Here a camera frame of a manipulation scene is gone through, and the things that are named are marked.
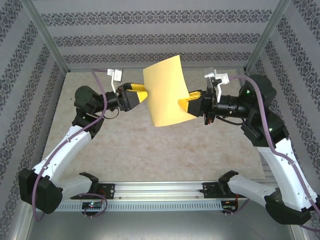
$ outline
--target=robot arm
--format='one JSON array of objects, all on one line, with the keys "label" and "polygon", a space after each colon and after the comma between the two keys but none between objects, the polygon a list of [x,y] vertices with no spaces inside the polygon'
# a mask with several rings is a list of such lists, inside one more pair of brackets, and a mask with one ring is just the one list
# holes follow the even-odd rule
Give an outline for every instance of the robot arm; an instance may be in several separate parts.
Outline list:
[{"label": "robot arm", "polygon": [[[244,178],[235,171],[230,171],[219,179],[221,191],[224,194],[240,194],[259,203],[280,224],[304,224],[311,218],[310,211],[313,211],[314,208],[294,168],[286,159],[271,151],[263,130],[257,94],[253,86],[246,82],[241,87],[239,96],[221,95],[220,85],[229,83],[228,76],[217,74],[215,70],[209,68],[209,71],[205,73],[205,78],[206,91],[190,92],[190,97],[180,99],[178,104],[187,113],[196,117],[203,116],[205,125],[212,123],[216,116],[245,119],[241,125],[244,135],[267,161],[279,186],[279,188],[273,188],[262,185]],[[275,150],[293,160],[307,186],[311,200],[319,206],[320,197],[310,187],[297,163],[284,122],[268,109],[277,94],[276,90],[272,87],[270,80],[264,76],[252,75],[250,78],[258,85],[261,92],[268,130]]]},{"label": "robot arm", "polygon": [[[112,76],[113,91],[105,93],[107,110],[130,111],[148,96],[143,84],[125,83],[115,89],[113,82],[121,82],[122,71],[115,69],[111,72],[108,71],[109,73]],[[77,153],[95,137],[104,122],[104,119],[101,118],[96,124],[71,138],[79,130],[97,120],[99,116],[96,114],[104,109],[103,96],[88,86],[81,86],[75,92],[74,106],[76,107],[76,116],[61,142],[32,170],[24,168],[18,176],[20,197],[23,201],[32,204],[36,178],[44,169],[36,189],[35,206],[46,214],[52,213],[65,199],[83,193],[95,194],[98,189],[98,178],[86,172],[80,173],[76,178],[60,182],[60,177],[66,167]],[[57,148],[60,148],[59,151],[52,157],[50,163],[45,165],[47,159]]]}]

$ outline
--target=floor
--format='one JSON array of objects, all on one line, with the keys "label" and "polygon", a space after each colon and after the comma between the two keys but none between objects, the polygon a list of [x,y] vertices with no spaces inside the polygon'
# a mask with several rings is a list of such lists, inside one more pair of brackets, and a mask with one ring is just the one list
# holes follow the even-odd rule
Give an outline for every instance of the floor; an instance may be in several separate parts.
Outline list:
[{"label": "floor", "polygon": [[[189,91],[206,88],[202,69],[183,74]],[[98,77],[105,92],[111,91],[110,77],[105,73]],[[142,71],[125,70],[123,82],[143,83]],[[90,72],[67,74],[44,156],[71,126],[76,115],[74,93],[83,85],[100,94]],[[237,96],[240,84],[232,81],[222,87],[222,94]],[[266,167],[239,126],[218,119],[206,126],[200,117],[154,127],[147,103],[143,102],[129,112],[120,112],[116,119],[105,120],[97,136],[77,154],[61,178],[69,179],[85,171],[103,182],[212,181],[235,170],[249,179],[261,180],[265,178],[262,164]]]}]

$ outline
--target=beige floor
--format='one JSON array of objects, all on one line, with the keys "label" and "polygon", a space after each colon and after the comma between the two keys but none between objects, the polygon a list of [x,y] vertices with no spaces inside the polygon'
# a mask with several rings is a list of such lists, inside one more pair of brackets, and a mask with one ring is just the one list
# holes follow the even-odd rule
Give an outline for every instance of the beige floor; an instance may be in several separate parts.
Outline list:
[{"label": "beige floor", "polygon": [[[111,78],[105,73],[98,76],[105,91],[111,91]],[[189,91],[206,88],[203,70],[184,71],[184,78]],[[123,82],[143,83],[142,71],[124,71]],[[44,156],[71,126],[76,115],[74,93],[82,85],[100,94],[90,72],[67,74]],[[239,82],[233,81],[223,86],[223,94],[238,95],[239,88]],[[129,112],[120,112],[116,119],[105,120],[98,135],[78,153],[61,179],[88,172],[109,182],[210,181],[229,170],[253,180],[265,178],[259,154],[239,126],[217,119],[205,126],[201,117],[154,127],[143,102]]]}]

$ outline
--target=yellow cloth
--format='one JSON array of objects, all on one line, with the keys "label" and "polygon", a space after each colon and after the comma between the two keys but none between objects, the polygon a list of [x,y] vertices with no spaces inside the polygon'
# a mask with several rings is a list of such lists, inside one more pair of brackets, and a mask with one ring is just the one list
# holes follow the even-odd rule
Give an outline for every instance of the yellow cloth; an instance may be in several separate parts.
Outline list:
[{"label": "yellow cloth", "polygon": [[154,126],[168,126],[196,118],[178,104],[179,99],[189,97],[179,55],[145,68],[143,78]]}]

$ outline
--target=patterned wallpaper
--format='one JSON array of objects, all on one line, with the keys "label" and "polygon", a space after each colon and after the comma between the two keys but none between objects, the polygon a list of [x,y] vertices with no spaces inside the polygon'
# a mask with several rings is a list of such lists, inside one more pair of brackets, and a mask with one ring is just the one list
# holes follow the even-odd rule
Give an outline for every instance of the patterned wallpaper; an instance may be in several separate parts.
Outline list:
[{"label": "patterned wallpaper", "polygon": [[[284,120],[305,177],[320,193],[320,1],[292,0],[266,44],[255,71],[277,90],[272,110]],[[312,214],[309,226],[320,229]],[[312,239],[320,234],[312,233]]]},{"label": "patterned wallpaper", "polygon": [[18,173],[39,162],[64,76],[18,0],[0,3],[0,240],[20,203]]},{"label": "patterned wallpaper", "polygon": [[278,0],[34,1],[70,69],[244,67]]}]

